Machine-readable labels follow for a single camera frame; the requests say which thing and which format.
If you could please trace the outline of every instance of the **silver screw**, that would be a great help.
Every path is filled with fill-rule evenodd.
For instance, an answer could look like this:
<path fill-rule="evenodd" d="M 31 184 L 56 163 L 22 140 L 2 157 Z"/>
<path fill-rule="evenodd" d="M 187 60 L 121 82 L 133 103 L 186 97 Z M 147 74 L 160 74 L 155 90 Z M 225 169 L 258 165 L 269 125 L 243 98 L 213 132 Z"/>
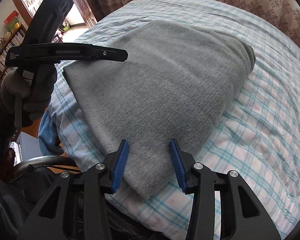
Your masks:
<path fill-rule="evenodd" d="M 201 163 L 195 163 L 193 166 L 197 170 L 201 170 L 203 168 L 203 165 Z"/>
<path fill-rule="evenodd" d="M 105 165 L 103 164 L 103 163 L 98 163 L 97 165 L 96 165 L 96 169 L 97 170 L 103 170 L 105 168 Z"/>
<path fill-rule="evenodd" d="M 234 177 L 234 178 L 235 178 L 235 177 L 238 177 L 238 175 L 239 175 L 239 174 L 238 174 L 237 171 L 230 171 L 230 176 L 231 176 L 231 177 Z"/>
<path fill-rule="evenodd" d="M 65 179 L 65 178 L 69 177 L 69 175 L 70 175 L 70 173 L 68 171 L 63 171 L 63 172 L 61 172 L 60 177 Z"/>

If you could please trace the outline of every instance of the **hand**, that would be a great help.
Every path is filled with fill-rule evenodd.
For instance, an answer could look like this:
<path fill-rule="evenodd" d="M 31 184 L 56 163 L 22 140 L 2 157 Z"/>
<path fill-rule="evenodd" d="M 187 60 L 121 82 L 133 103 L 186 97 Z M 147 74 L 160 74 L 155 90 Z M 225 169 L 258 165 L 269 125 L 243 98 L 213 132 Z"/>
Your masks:
<path fill-rule="evenodd" d="M 30 119 L 35 121 L 43 116 L 48 107 L 54 84 L 57 81 L 57 70 L 52 65 L 42 65 L 39 68 L 34 87 L 15 70 L 9 72 L 0 87 L 0 100 L 4 109 L 11 115 L 15 113 L 15 97 L 23 99 L 23 111 L 28 112 Z"/>

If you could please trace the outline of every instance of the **gray blanket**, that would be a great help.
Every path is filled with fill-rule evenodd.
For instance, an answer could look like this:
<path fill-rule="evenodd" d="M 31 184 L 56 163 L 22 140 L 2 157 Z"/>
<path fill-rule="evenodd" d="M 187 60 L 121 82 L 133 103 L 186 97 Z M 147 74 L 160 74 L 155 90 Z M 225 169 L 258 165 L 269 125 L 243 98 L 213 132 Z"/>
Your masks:
<path fill-rule="evenodd" d="M 253 70 L 253 49 L 229 34 L 154 21 L 109 47 L 122 62 L 77 61 L 64 68 L 101 151 L 129 141 L 125 181 L 149 198 L 171 179 L 169 141 L 196 154 Z"/>

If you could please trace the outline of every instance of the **bed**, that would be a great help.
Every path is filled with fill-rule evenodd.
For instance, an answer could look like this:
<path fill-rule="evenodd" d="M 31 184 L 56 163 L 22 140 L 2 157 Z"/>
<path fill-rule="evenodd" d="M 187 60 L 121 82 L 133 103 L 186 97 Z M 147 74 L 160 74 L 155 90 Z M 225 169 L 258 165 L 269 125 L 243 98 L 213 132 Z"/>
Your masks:
<path fill-rule="evenodd" d="M 300 48 L 265 20 L 214 0 L 134 0 L 76 42 L 106 46 L 158 19 L 224 31 L 253 47 L 253 72 L 195 158 L 213 171 L 237 170 L 284 239 L 300 219 Z M 62 69 L 69 64 L 57 65 L 48 111 L 66 153 L 85 171 L 104 157 L 63 78 Z M 106 196 L 121 212 L 172 240 L 185 239 L 192 198 L 182 193 L 175 177 L 148 200 L 136 196 L 124 181 L 115 195 Z M 218 194 L 215 209 L 219 238 Z"/>

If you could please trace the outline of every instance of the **person's arm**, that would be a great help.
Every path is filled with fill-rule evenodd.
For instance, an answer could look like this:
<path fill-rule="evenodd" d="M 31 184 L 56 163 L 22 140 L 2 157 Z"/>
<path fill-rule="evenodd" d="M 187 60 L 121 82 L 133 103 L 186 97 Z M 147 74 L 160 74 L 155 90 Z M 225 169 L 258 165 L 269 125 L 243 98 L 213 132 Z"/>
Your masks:
<path fill-rule="evenodd" d="M 39 68 L 38 76 L 44 76 L 45 79 L 36 83 L 33 88 L 20 77 L 16 70 L 9 72 L 2 81 L 0 86 L 0 165 L 9 142 L 17 130 L 14 125 L 15 97 L 23 98 L 23 110 L 30 114 L 30 119 L 33 121 L 44 114 L 50 103 L 57 80 L 54 65 L 43 65 Z"/>

